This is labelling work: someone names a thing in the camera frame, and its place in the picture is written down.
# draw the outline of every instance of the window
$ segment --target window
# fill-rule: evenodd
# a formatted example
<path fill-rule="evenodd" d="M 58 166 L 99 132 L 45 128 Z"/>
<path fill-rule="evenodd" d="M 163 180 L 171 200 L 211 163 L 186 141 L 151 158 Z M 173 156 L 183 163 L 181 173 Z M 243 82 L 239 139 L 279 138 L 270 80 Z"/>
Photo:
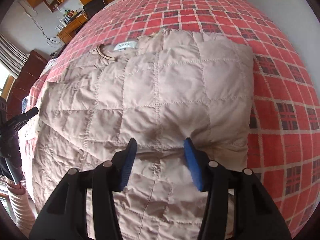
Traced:
<path fill-rule="evenodd" d="M 0 201 L 2 203 L 2 205 L 4 206 L 5 210 L 7 211 L 7 213 L 9 214 L 9 216 L 11 217 L 11 219 L 13 221 L 16 220 L 15 215 L 13 213 L 10 201 L 9 201 L 9 197 L 3 194 L 0 194 Z"/>
<path fill-rule="evenodd" d="M 0 92 L 2 92 L 9 74 L 9 71 L 0 63 Z"/>

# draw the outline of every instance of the bed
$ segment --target bed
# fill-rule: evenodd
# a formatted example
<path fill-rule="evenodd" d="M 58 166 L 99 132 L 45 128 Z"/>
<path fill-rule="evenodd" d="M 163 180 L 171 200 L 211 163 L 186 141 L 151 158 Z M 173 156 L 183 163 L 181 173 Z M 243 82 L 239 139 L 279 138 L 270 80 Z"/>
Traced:
<path fill-rule="evenodd" d="M 320 106 L 295 49 L 272 21 L 246 0 L 117 0 L 96 14 L 30 90 L 27 109 L 68 65 L 99 44 L 117 44 L 161 28 L 221 33 L 251 46 L 254 103 L 247 167 L 268 190 L 292 236 L 319 202 Z M 31 197 L 35 120 L 20 131 L 20 151 Z"/>

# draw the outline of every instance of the beige quilted jacket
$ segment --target beige quilted jacket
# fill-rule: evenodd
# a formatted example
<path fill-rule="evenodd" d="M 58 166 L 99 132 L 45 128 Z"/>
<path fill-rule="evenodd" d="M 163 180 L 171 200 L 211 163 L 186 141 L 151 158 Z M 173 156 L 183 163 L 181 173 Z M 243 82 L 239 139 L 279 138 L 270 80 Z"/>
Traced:
<path fill-rule="evenodd" d="M 37 208 L 68 169 L 94 169 L 134 137 L 128 186 L 114 194 L 124 239 L 196 239 L 207 193 L 192 183 L 183 140 L 228 169 L 246 167 L 251 48 L 213 33 L 163 30 L 140 37 L 135 49 L 106 46 L 102 54 L 115 61 L 94 49 L 44 95 L 32 165 Z M 87 213 L 92 236 L 91 205 Z"/>

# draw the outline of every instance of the black clamp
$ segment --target black clamp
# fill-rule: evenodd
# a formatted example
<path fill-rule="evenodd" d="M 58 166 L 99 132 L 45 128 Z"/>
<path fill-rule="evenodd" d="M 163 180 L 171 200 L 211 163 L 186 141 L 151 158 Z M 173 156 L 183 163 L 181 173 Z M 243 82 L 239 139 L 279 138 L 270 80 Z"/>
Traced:
<path fill-rule="evenodd" d="M 185 157 L 195 186 L 208 191 L 198 240 L 224 240 L 228 190 L 235 191 L 234 229 L 231 240 L 289 240 L 290 231 L 260 180 L 250 169 L 230 171 L 184 141 Z"/>
<path fill-rule="evenodd" d="M 185 157 L 195 186 L 208 191 L 198 240 L 224 240 L 228 215 L 228 190 L 235 191 L 234 230 L 231 240 L 292 239 L 277 206 L 252 170 L 230 171 L 207 154 L 184 142 Z M 112 192 L 127 185 L 137 143 L 131 138 L 126 150 L 96 169 L 72 168 L 42 208 L 29 240 L 89 240 L 86 223 L 86 190 L 92 188 L 96 240 L 122 240 Z"/>
<path fill-rule="evenodd" d="M 43 206 L 29 240 L 85 240 L 87 234 L 86 192 L 92 188 L 93 223 L 96 240 L 121 240 L 112 192 L 128 183 L 137 142 L 131 138 L 124 151 L 117 152 L 94 170 L 71 168 Z"/>
<path fill-rule="evenodd" d="M 17 185 L 23 178 L 22 169 L 19 165 L 16 165 L 12 160 L 16 159 L 16 151 L 12 150 L 14 147 L 6 147 L 11 144 L 11 141 L 16 136 L 17 132 L 27 124 L 27 122 L 37 115 L 39 110 L 37 107 L 33 107 L 28 112 L 19 114 L 5 122 L 0 127 L 0 157 L 5 158 L 5 169 L 9 170 L 14 183 Z"/>

